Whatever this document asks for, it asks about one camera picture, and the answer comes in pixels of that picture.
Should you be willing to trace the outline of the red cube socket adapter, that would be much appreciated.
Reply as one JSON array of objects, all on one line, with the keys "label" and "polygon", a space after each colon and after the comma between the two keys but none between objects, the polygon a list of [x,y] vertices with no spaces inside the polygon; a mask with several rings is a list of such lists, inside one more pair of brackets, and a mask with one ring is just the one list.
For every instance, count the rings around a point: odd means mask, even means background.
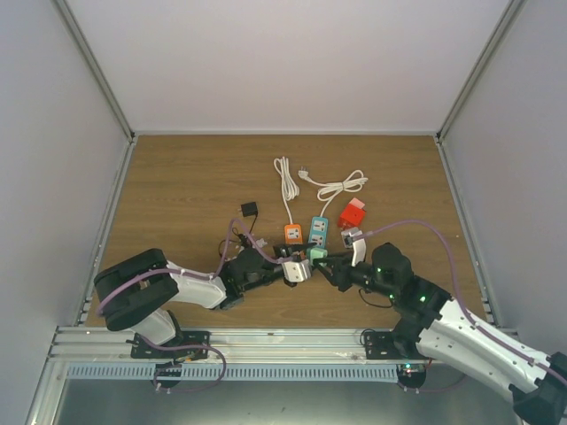
[{"label": "red cube socket adapter", "polygon": [[360,199],[354,197],[339,215],[338,227],[341,229],[358,228],[365,215],[365,204]]}]

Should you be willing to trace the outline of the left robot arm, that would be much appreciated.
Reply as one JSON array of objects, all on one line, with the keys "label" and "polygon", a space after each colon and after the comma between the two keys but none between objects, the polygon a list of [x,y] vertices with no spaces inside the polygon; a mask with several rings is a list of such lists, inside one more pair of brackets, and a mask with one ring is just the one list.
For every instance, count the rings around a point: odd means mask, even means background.
[{"label": "left robot arm", "polygon": [[160,249],[149,249],[109,267],[94,278],[99,300],[97,314],[110,331],[130,329],[151,342],[164,358],[174,357],[183,337],[168,302],[228,310],[244,300],[246,292],[277,281],[295,286],[312,275],[307,252],[313,243],[281,244],[269,259],[250,246],[225,261],[218,275],[184,269],[166,259]]}]

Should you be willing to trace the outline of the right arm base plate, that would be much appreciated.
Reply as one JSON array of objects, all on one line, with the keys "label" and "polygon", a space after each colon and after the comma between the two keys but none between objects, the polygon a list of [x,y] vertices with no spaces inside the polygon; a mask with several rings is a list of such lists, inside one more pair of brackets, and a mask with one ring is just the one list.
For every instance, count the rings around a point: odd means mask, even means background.
[{"label": "right arm base plate", "polygon": [[382,360],[426,360],[416,349],[402,352],[396,347],[391,330],[365,328],[359,336],[366,359]]}]

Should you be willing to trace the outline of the orange power strip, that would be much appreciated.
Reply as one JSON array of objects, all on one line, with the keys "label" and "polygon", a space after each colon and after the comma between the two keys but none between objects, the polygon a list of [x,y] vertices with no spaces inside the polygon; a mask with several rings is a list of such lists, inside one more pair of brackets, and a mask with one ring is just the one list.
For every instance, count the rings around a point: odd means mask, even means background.
[{"label": "orange power strip", "polygon": [[303,244],[303,232],[302,228],[297,223],[290,223],[284,226],[284,240],[286,244],[295,245]]}]

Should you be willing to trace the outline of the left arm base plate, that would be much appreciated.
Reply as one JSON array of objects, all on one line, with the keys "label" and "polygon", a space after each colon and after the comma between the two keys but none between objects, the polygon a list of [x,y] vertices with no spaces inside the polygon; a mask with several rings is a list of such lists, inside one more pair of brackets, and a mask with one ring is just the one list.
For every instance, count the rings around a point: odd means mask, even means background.
[{"label": "left arm base plate", "polygon": [[139,334],[127,340],[131,345],[130,357],[132,359],[171,359],[173,361],[206,359],[208,350],[203,348],[179,349],[185,345],[209,345],[211,333],[209,331],[182,331],[159,348],[150,346]]}]

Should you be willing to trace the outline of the teal power strip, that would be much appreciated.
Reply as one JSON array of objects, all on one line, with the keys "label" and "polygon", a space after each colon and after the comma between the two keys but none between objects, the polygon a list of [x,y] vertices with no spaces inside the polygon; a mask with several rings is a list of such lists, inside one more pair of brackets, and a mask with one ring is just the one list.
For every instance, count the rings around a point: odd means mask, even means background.
[{"label": "teal power strip", "polygon": [[316,247],[324,249],[327,242],[329,221],[321,216],[314,216],[309,230],[309,243],[314,243]]}]

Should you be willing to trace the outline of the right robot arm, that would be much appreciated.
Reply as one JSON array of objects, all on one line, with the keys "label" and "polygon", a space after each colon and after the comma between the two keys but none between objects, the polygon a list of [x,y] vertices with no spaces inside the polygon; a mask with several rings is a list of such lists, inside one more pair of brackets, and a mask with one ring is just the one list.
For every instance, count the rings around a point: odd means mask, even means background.
[{"label": "right robot arm", "polygon": [[414,273],[409,258],[391,243],[371,261],[349,255],[315,259],[314,265],[341,291],[358,286],[386,296],[400,321],[392,348],[400,357],[439,360],[483,383],[511,402],[528,424],[558,424],[566,414],[566,356],[546,354],[491,326],[457,298]]}]

